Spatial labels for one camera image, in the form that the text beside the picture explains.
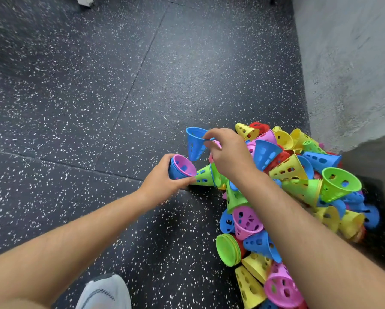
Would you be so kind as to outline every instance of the sneaker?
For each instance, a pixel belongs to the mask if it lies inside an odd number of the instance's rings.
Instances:
[[[76,309],[131,309],[124,280],[118,274],[103,274],[85,286]]]

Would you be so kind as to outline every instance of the gray wall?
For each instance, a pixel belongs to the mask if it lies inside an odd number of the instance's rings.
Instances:
[[[349,151],[385,135],[385,0],[293,0],[314,139]]]

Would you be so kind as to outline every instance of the hand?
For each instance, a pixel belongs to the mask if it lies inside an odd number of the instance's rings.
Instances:
[[[156,207],[168,200],[172,194],[179,189],[195,182],[195,177],[187,177],[178,180],[171,180],[168,176],[168,167],[171,158],[175,154],[165,154],[149,175],[145,178],[143,184],[138,189],[146,197],[150,208]]]
[[[203,138],[220,142],[221,148],[212,141],[205,141],[204,145],[211,150],[217,170],[229,180],[235,182],[239,174],[257,169],[244,140],[233,130],[214,128]]]

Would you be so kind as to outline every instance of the right hand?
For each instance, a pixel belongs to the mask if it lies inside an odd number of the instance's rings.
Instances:
[[[256,165],[241,136],[228,128],[214,128],[203,136],[204,139],[215,138],[221,148],[213,141],[204,145],[211,150],[217,170],[233,182],[241,173],[256,169]]]

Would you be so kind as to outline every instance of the forearm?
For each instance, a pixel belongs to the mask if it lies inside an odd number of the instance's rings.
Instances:
[[[385,307],[385,272],[307,213],[266,174],[249,170],[234,184],[259,215],[311,308]]]
[[[0,302],[51,305],[149,207],[137,191],[0,255]]]

